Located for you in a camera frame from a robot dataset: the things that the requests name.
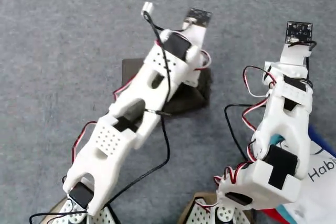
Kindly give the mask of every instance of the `hole pattern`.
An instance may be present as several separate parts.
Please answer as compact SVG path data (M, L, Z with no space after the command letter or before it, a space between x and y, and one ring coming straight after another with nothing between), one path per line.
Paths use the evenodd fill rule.
M114 155L117 151L117 146L121 137L120 134L121 133L113 127L97 124L92 137L96 139L97 147L107 156L110 156Z
M91 217L92 224L116 224L109 209L105 207L94 217Z
M231 208L218 207L217 216L221 221L227 222L232 220L234 214Z
M197 201L206 204L203 199L198 199ZM210 224L210 213L207 213L202 207L195 204L186 224Z
M237 224L250 224L243 211L235 209L234 216Z
M158 52L155 54L152 54L152 61L154 64L157 64L160 68L163 67L164 70L166 70L166 66L165 66L165 62L163 59L162 52L161 52L161 48L157 49ZM174 56L171 56L169 53L166 53L166 57L167 57L167 62L168 62L168 71L172 72L172 70L174 70L173 68L176 67L176 59Z
M69 212L72 209L72 204L70 200L67 200L65 202L65 204L63 205L62 209L60 212ZM79 211L79 209L77 208L77 206L74 203L74 208L72 209L73 211ZM71 219L71 223L74 224L78 224L82 221L82 219L84 218L80 218L80 216L82 216L82 214L75 214L75 215L69 215L69 216L63 216L61 218L55 219L54 221L52 221L50 224L68 224L69 219Z

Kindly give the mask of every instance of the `gray fabric surface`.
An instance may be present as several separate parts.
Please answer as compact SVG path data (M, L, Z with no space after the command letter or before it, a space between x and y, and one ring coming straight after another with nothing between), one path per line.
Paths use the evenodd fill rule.
M112 204L122 223L176 223L195 192L214 191L212 176L241 160L223 107L256 102L242 69L279 59L288 20L314 23L311 123L336 146L334 0L0 0L1 224L28 223L64 196L60 179L73 141L112 102L122 59L144 57L152 47L154 35L140 16L144 1L155 3L154 21L169 28L181 27L189 7L213 12L204 49L213 57L214 83L208 108L167 120L171 160ZM265 91L260 74L249 74L256 93ZM251 132L240 113L232 109L230 116L246 145ZM257 123L260 114L250 118ZM157 127L127 158L115 192L165 152ZM261 214L258 223L271 221Z

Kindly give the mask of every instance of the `white plastic bracket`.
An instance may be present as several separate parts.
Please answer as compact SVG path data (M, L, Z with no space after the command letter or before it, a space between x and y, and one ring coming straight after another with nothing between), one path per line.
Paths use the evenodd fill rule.
M110 115L100 118L89 142L78 153L69 169L63 190L69 193L85 174L94 178L94 197L87 211L94 216L112 193L120 167L133 147L136 134L130 129L119 132L113 126L118 120Z
M143 7L142 7L142 10L141 10L141 16L143 16L143 13L144 12L148 12L149 15L152 15L153 11L154 11L154 5L153 3L151 2L145 2Z
M284 44L282 49L280 62L284 64L299 65L302 66L305 60L305 57L311 55L309 51L309 46L306 45L295 45L289 47L290 44Z
M257 160L238 173L237 181L232 184L230 179L221 179L217 190L217 201L219 207L236 207L240 210L252 208L269 209L276 208L281 204L294 202L298 199L301 181L293 176L287 175L282 190L270 185L269 178L273 166L264 161ZM241 205L225 196L228 192L246 195L253 199L251 204Z

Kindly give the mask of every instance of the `cardboard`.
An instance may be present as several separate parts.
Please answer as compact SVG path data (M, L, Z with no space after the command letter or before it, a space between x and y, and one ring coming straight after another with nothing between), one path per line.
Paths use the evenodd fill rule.
M216 203L217 196L215 193L195 193L193 199L188 203L188 205L184 208L182 214L180 215L180 218L178 219L177 224L183 224L185 221L185 218L195 200L195 198L202 197L204 198L205 202L209 205ZM248 218L251 224L255 224L255 220L253 219L253 213L252 211L244 211L244 214Z

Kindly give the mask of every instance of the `white 3d-printed robot arm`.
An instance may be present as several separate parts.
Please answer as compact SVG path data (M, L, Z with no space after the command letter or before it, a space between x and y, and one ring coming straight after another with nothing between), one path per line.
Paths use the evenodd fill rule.
M145 3L144 10L151 13L152 4ZM201 48L207 24L202 26L197 18L187 17L183 27L187 26L188 29L182 32L182 35L171 30L164 30L160 34L170 72L169 99L183 82L197 86L200 71L195 69L201 67L204 62ZM158 87L153 88L152 82L158 75L163 77L163 80ZM109 200L129 151L132 148L140 148L159 122L160 115L156 112L162 110L167 92L167 69L162 48L158 43L154 43L130 86L110 105L108 114L97 121L88 143L77 154L68 171L63 185L67 194L85 174L94 178L94 196L87 206L89 215L94 216ZM140 100L145 102L146 110L142 123L136 129L123 116Z
M255 160L239 169L236 180L222 177L217 191L220 206L270 209L298 199L310 157L308 124L313 90L302 81L308 73L304 59L310 54L309 45L287 42L279 62L265 63L265 71L273 79L267 73L263 76L263 83L272 88L263 120L251 139ZM271 143L274 135L283 137L289 148Z

